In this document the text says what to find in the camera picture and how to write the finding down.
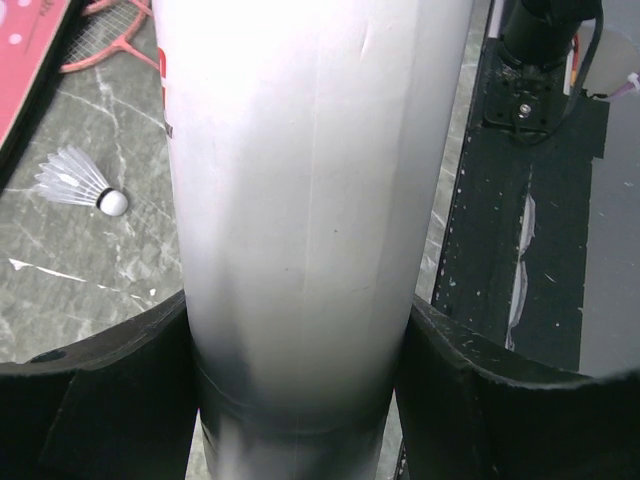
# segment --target black band on shuttlecock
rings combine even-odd
[[[100,196],[98,197],[98,199],[96,200],[96,207],[100,208],[100,204],[102,203],[102,200],[104,199],[104,197],[107,196],[107,194],[113,192],[115,189],[114,188],[105,188],[102,193],[100,194]]]

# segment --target shuttlecock cork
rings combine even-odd
[[[35,190],[51,202],[94,206],[118,217],[127,211],[129,201],[112,188],[91,157],[76,147],[60,148],[40,164]]]

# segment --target white ball tip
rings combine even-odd
[[[98,208],[110,217],[119,217],[129,208],[129,200],[127,200],[127,197],[125,197],[122,192],[111,190],[102,197]]]

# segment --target marble tile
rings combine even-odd
[[[431,214],[417,292],[430,298],[462,147],[489,0],[478,0]],[[153,56],[147,22],[134,39]],[[0,199],[0,362],[23,362],[163,301],[182,287],[168,152],[155,70],[127,53],[65,77]],[[51,204],[31,187],[38,164],[62,145],[89,153],[129,197],[120,219]],[[395,402],[377,480],[393,477],[401,441]],[[187,477],[208,478],[202,430]]]

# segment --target large white container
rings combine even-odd
[[[471,7],[154,1],[216,480],[316,478],[300,436],[385,411]]]

